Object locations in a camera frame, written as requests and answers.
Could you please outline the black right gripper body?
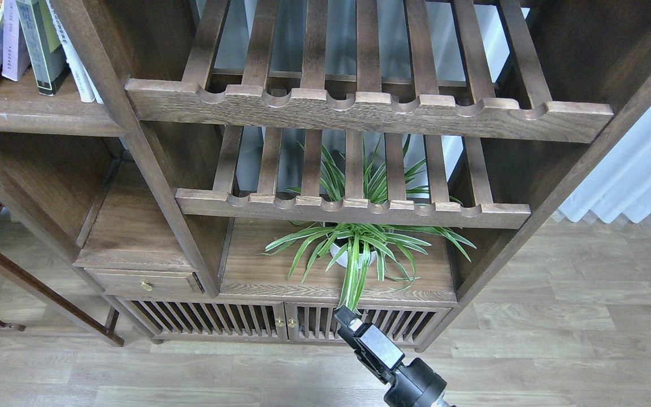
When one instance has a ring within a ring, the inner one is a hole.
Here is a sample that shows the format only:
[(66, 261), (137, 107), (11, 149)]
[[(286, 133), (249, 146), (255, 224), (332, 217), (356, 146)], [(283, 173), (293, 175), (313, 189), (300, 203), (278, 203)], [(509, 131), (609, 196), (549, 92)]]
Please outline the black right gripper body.
[(391, 371), (391, 388), (385, 393), (388, 406), (449, 406), (445, 400), (446, 381), (421, 358), (400, 363)]

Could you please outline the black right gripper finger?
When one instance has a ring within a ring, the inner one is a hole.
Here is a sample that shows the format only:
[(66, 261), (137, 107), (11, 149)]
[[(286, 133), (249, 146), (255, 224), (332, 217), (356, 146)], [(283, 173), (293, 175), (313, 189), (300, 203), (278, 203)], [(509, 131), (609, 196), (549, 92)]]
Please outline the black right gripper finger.
[(395, 371), (405, 353), (372, 323), (362, 322), (351, 309), (341, 306), (334, 311), (339, 322), (338, 334), (353, 349), (357, 358), (383, 384), (395, 384)]

